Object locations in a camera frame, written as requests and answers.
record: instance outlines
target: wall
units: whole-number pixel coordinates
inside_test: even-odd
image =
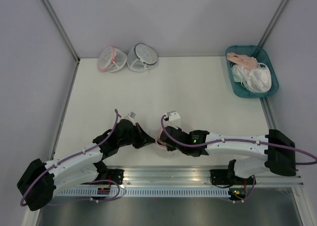
[[[317,3],[290,0],[265,49],[277,75],[280,89],[270,103],[280,130],[297,148],[317,155]],[[298,161],[309,161],[297,155]],[[317,212],[317,166],[300,167]]]
[[[281,0],[50,0],[80,57],[137,43],[160,56],[224,55],[256,45]]]
[[[39,0],[0,0],[1,225],[21,225],[16,184],[48,160],[75,62]]]

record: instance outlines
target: mesh laundry bag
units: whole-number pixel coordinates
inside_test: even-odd
[[[135,45],[128,54],[128,67],[137,72],[154,68],[158,62],[157,53],[145,44]]]
[[[100,71],[116,72],[127,62],[127,54],[114,47],[106,47],[99,56],[97,67]]]

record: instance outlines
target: pink cloth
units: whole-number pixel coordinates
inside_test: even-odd
[[[258,61],[254,57],[249,57],[247,55],[239,55],[235,53],[228,53],[227,59],[234,62],[235,64],[244,66],[246,69],[251,70],[257,68]]]

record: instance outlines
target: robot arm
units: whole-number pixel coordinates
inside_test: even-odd
[[[212,154],[250,156],[230,161],[228,177],[249,178],[265,171],[283,176],[296,175],[294,151],[260,144],[275,143],[294,148],[294,142],[278,130],[270,129],[268,135],[258,136],[228,136],[203,130],[186,133],[180,128],[181,119],[177,112],[166,113],[164,122],[166,132],[162,132],[158,143],[165,145],[168,151],[177,149],[193,157]]]
[[[74,154],[44,163],[40,159],[31,162],[17,184],[22,195],[42,173],[52,169],[33,185],[25,197],[30,210],[42,208],[55,195],[66,189],[94,180],[107,179],[108,169],[102,160],[116,154],[120,147],[132,145],[139,149],[154,143],[155,140],[134,122],[134,116],[135,114],[131,112],[122,118],[111,136],[102,144],[100,143],[108,136],[111,129]],[[96,144],[99,146],[86,152]]]

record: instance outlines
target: gray floor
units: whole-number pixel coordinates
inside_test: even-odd
[[[74,198],[57,197],[54,203]],[[290,192],[256,189],[243,204],[213,198],[121,198],[46,206],[39,226],[301,226]]]

